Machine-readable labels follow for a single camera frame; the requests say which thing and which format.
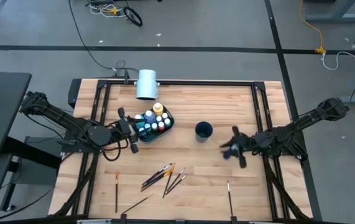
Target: concrete floor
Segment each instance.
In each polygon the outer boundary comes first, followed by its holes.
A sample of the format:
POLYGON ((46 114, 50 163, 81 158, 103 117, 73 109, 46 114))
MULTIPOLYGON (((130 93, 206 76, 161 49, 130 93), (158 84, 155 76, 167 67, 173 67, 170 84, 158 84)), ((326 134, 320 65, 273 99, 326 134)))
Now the concrete floor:
MULTIPOLYGON (((141 28, 125 19, 92 15, 84 7, 84 0, 71 1, 87 45, 275 47, 263 1, 129 1, 144 20, 141 28)), ((341 2, 305 3, 305 12, 330 11, 341 2)), ((318 34, 298 17, 299 0, 271 0, 271 3, 284 49, 318 47, 318 34)), ((326 49, 352 49, 355 24, 316 26, 324 34, 326 49)), ((8 0, 0 13, 0 45, 80 46, 81 43, 68 1, 8 0)), ((93 52, 93 56, 107 66, 124 59, 128 67, 156 70, 159 78, 282 81, 276 54, 113 51, 93 52)), ((314 108, 326 98, 350 95, 355 87, 355 60, 349 56, 339 58, 340 68, 336 71, 325 69, 319 55, 285 55, 285 59, 299 113, 314 108)), ((326 63, 333 67, 335 56, 327 56, 326 63)), ((29 90, 45 92, 54 105, 65 109, 69 109, 67 93, 71 79, 113 75, 97 66, 84 51, 0 50, 0 72, 31 73, 29 90)), ((355 106, 350 108, 341 121, 322 122, 305 131, 325 221, 355 223, 355 106)), ((53 133, 17 115, 10 135, 23 140, 27 135, 49 137, 53 133)), ((51 187, 20 185, 12 203, 24 206, 51 187)), ((9 220, 46 216, 50 199, 48 195, 9 220)))

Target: wooden table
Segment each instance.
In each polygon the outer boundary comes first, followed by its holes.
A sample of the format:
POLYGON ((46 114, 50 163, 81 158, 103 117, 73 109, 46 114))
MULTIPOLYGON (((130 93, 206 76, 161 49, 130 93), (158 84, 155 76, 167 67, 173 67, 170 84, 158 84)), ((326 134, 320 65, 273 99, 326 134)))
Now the wooden table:
MULTIPOLYGON (((90 118, 97 80, 81 82, 74 116, 90 118)), ((271 118, 274 126, 290 122, 284 92, 280 82, 265 82, 271 118)), ((161 85, 157 101, 164 104, 175 118, 175 126, 165 136, 151 144, 138 142, 139 152, 122 150, 116 162, 102 156, 96 171, 91 200, 90 218, 119 218, 120 213, 143 198, 151 198, 127 213, 133 219, 163 220, 230 220, 227 181, 231 185, 234 214, 238 220, 271 220, 264 166, 261 156, 247 153, 247 167, 240 169, 236 159, 224 160, 219 145, 231 139, 231 126, 253 135, 257 131, 251 89, 246 86, 176 86, 161 85), (205 143, 195 140, 195 125, 208 121, 213 135, 205 143), (185 167, 187 178, 165 198, 162 198, 167 178, 144 192, 141 183, 170 162, 176 163, 172 179, 185 167), (118 213, 115 213, 115 172, 119 175, 118 213)), ((154 102, 136 99, 134 85, 112 85, 106 113, 106 124, 119 119, 117 109, 124 107, 126 115, 141 114, 154 102)), ((262 114, 266 129, 265 115, 262 114)), ((116 152, 108 153, 114 157, 116 152)), ((49 213, 56 212, 76 186, 81 154, 75 153, 61 165, 49 213)), ((292 156, 280 158, 285 188, 301 210, 311 217, 302 168, 292 156)), ((80 200, 83 210, 85 194, 80 200)), ((279 195, 276 194, 279 216, 282 216, 279 195)))

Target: table leg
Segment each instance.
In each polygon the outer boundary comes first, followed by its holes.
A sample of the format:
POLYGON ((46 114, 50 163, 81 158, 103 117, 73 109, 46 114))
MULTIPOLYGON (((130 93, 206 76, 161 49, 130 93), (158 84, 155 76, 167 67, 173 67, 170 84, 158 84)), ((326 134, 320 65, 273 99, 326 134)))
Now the table leg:
POLYGON ((61 158, 29 146, 9 136, 4 141, 1 153, 13 154, 54 169, 57 169, 61 163, 61 158))

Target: yellow cable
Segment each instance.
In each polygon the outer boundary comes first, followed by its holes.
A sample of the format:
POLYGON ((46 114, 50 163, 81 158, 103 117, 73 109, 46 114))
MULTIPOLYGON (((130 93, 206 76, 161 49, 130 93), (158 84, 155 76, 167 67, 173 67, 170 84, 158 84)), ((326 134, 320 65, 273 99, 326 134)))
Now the yellow cable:
POLYGON ((307 24, 309 27, 311 27, 312 29, 316 30, 319 34, 320 34, 320 46, 315 49, 315 52, 316 53, 319 53, 319 54, 323 54, 323 53, 326 53, 326 50, 323 48, 323 43, 322 43, 322 33, 319 29, 313 27, 310 23, 308 23, 302 16, 302 7, 303 7, 303 0, 300 1, 300 7, 299 7, 299 16, 300 18, 302 19, 302 21, 307 24))

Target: plug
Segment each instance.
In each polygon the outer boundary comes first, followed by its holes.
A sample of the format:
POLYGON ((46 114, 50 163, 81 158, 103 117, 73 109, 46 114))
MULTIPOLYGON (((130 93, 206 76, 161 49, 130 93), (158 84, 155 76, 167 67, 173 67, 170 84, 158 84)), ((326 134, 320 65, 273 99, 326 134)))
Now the plug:
POLYGON ((326 50, 322 46, 320 46, 317 49, 315 49, 315 53, 323 54, 326 53, 326 50))

